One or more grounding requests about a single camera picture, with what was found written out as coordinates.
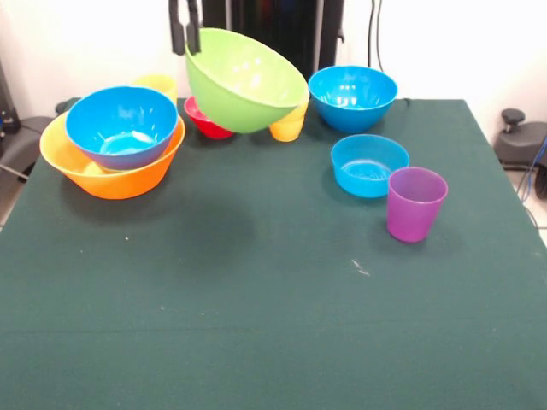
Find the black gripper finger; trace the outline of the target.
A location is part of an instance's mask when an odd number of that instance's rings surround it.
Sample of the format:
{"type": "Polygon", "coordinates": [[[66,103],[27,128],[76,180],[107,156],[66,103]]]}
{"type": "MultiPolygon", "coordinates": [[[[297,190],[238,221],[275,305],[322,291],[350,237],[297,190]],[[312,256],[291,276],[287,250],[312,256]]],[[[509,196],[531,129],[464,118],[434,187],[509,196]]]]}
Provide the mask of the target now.
{"type": "Polygon", "coordinates": [[[179,21],[179,1],[168,1],[168,14],[170,23],[170,33],[172,42],[172,51],[175,55],[184,55],[185,53],[185,30],[179,21]]]}
{"type": "Polygon", "coordinates": [[[186,26],[186,53],[190,55],[195,55],[196,53],[199,53],[201,51],[197,0],[188,0],[187,6],[189,13],[189,23],[186,26]]]}

